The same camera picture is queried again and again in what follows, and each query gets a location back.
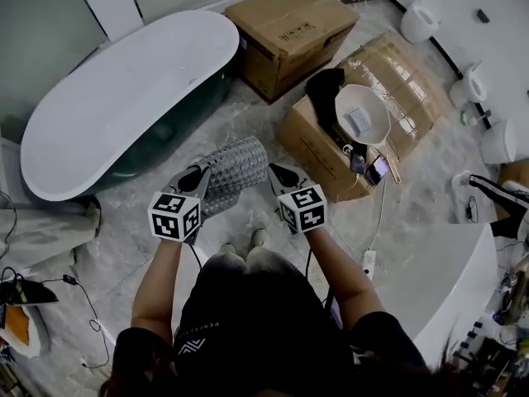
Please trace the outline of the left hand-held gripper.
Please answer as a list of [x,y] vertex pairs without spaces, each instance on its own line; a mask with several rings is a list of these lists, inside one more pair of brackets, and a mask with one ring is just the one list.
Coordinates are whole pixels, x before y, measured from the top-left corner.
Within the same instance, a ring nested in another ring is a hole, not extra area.
[[148,207],[154,237],[189,245],[195,243],[202,226],[201,203],[211,174],[209,164],[192,165],[154,193]]

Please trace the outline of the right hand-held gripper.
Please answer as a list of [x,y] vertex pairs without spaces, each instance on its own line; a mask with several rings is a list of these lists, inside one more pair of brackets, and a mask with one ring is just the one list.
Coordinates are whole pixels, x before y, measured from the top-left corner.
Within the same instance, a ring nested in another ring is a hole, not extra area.
[[327,202],[322,187],[298,167],[270,163],[271,189],[277,197],[279,215],[291,232],[305,233],[326,224]]

